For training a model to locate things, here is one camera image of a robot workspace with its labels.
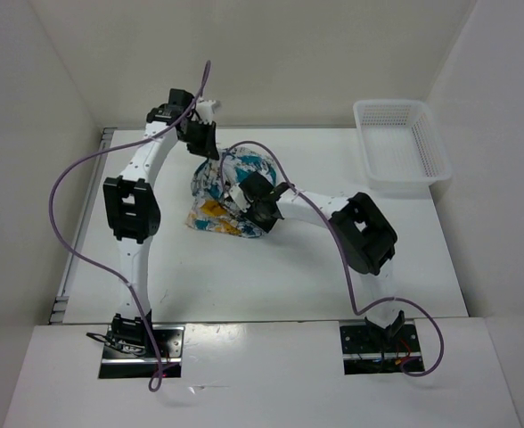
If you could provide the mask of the colourful printed shorts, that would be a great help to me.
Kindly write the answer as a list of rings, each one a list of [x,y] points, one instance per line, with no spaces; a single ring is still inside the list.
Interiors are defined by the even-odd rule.
[[[191,229],[259,238],[266,234],[243,216],[228,191],[251,173],[258,172],[271,185],[277,184],[277,166],[274,160],[241,145],[225,148],[219,160],[207,159],[195,170],[191,181],[192,207],[185,224]]]

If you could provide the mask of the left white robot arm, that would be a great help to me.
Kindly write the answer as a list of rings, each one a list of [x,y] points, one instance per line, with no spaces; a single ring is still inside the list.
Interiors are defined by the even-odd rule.
[[[161,213],[154,185],[168,154],[179,142],[194,155],[219,158],[214,121],[219,105],[183,89],[170,90],[168,101],[147,114],[144,143],[119,175],[107,177],[102,185],[108,225],[119,244],[120,279],[128,292],[112,319],[108,340],[137,357],[153,353],[155,343],[148,264]]]

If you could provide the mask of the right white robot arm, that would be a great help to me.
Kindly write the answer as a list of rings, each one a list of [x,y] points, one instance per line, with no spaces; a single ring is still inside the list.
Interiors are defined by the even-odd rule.
[[[386,352],[398,341],[405,322],[392,300],[396,294],[392,259],[397,233],[372,198],[363,192],[335,197],[297,189],[286,182],[272,185],[258,172],[230,190],[243,216],[268,232],[279,219],[322,226],[332,234],[348,284],[355,314],[365,316],[369,343]]]

